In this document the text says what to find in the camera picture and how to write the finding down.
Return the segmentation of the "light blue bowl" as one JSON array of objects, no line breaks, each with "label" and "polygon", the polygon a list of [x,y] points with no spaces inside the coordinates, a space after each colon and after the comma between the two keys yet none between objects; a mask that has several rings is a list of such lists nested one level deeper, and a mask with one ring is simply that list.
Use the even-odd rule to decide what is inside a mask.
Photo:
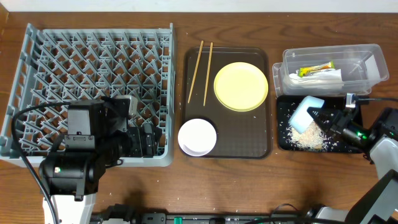
[{"label": "light blue bowl", "polygon": [[303,134],[313,121],[313,118],[307,112],[307,109],[309,107],[321,108],[324,103],[325,100],[323,99],[315,98],[314,96],[306,96],[290,117],[289,124],[296,130],[296,132]]}]

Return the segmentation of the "white napkin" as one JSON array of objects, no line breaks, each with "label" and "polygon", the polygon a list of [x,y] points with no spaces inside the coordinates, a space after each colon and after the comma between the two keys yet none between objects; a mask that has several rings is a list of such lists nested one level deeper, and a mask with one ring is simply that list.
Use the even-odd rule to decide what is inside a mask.
[{"label": "white napkin", "polygon": [[291,88],[339,89],[343,87],[341,70],[334,68],[310,72],[303,77],[297,73],[291,73],[286,83]]}]

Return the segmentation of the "green orange snack wrapper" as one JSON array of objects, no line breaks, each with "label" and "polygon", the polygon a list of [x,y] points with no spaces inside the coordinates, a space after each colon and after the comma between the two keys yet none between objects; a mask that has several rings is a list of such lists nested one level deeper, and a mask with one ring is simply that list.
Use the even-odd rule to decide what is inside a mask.
[{"label": "green orange snack wrapper", "polygon": [[314,65],[311,67],[302,67],[298,70],[297,75],[302,78],[307,75],[310,75],[311,73],[314,72],[319,72],[319,71],[324,71],[324,70],[333,70],[335,68],[335,65],[333,61],[330,61],[328,63],[323,63],[321,65]]}]

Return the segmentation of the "white pink bowl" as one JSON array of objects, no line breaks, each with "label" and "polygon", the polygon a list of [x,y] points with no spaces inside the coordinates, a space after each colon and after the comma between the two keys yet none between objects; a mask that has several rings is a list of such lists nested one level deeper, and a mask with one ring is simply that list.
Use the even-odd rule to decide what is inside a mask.
[{"label": "white pink bowl", "polygon": [[216,146],[215,127],[205,119],[191,119],[178,131],[178,145],[189,156],[200,157],[208,154]]}]

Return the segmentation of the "wooden chopstick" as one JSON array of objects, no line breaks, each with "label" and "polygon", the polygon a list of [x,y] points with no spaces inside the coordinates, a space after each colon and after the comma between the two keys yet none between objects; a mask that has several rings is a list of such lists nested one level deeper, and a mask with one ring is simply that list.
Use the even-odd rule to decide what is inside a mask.
[{"label": "wooden chopstick", "polygon": [[201,58],[201,53],[202,53],[202,50],[203,50],[203,45],[204,45],[204,40],[201,40],[200,49],[198,51],[198,57],[197,57],[197,61],[196,61],[196,64],[195,64],[195,69],[194,69],[194,73],[193,73],[193,77],[192,77],[192,83],[191,83],[191,86],[190,86],[190,92],[189,92],[188,101],[187,101],[188,104],[191,101],[193,88],[195,86],[195,81],[196,81],[196,77],[197,77],[198,66],[200,64],[200,58]]},{"label": "wooden chopstick", "polygon": [[209,79],[210,79],[212,53],[213,53],[213,42],[210,43],[210,49],[209,49],[208,66],[207,66],[207,70],[206,70],[205,92],[204,92],[204,97],[203,97],[203,106],[206,105],[206,99],[207,99],[207,93],[208,93],[208,83],[209,83]]}]

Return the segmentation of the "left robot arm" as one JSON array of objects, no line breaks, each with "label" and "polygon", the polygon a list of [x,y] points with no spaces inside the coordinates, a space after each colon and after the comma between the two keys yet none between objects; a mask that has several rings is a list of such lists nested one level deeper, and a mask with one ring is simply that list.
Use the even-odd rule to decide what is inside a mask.
[{"label": "left robot arm", "polygon": [[60,135],[39,174],[60,223],[88,223],[100,178],[125,157],[152,157],[162,130],[151,123],[130,127],[132,96],[78,100],[68,105],[67,133]]}]

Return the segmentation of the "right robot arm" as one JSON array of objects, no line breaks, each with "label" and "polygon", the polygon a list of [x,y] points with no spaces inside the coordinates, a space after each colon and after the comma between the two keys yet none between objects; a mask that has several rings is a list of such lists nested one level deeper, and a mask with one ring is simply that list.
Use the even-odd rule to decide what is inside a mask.
[{"label": "right robot arm", "polygon": [[362,151],[379,179],[350,210],[322,206],[313,215],[317,222],[397,223],[397,110],[385,108],[369,129],[354,123],[350,111],[307,111],[322,131]]}]

